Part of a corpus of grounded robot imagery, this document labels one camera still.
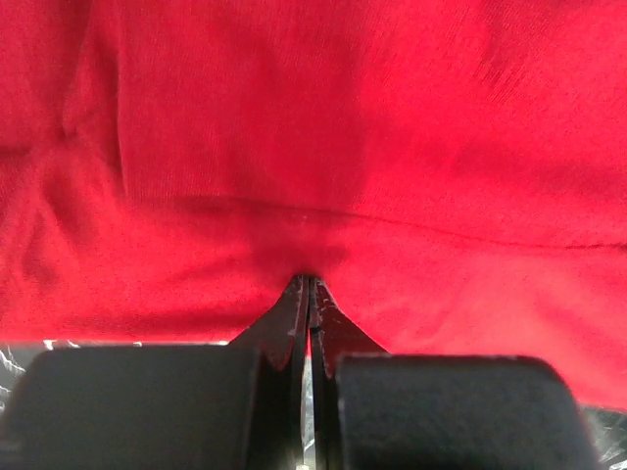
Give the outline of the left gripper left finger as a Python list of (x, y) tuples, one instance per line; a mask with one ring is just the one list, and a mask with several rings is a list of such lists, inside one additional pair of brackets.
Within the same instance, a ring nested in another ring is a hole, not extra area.
[(229, 345), (259, 354), (249, 465), (300, 465), (307, 344), (307, 278), (293, 277), (276, 303)]

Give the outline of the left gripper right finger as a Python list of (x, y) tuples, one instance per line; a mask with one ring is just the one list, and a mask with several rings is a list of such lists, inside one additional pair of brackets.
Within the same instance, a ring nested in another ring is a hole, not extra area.
[(315, 462), (318, 468), (341, 468), (342, 445), (335, 380), (338, 360), (344, 355), (384, 354), (386, 350), (342, 312), (322, 280), (311, 280), (309, 294)]

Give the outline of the red t-shirt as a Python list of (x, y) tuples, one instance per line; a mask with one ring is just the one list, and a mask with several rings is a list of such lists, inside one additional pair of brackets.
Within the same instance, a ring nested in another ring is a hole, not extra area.
[(625, 3), (2, 3), (3, 340), (226, 340), (301, 273), (624, 409)]

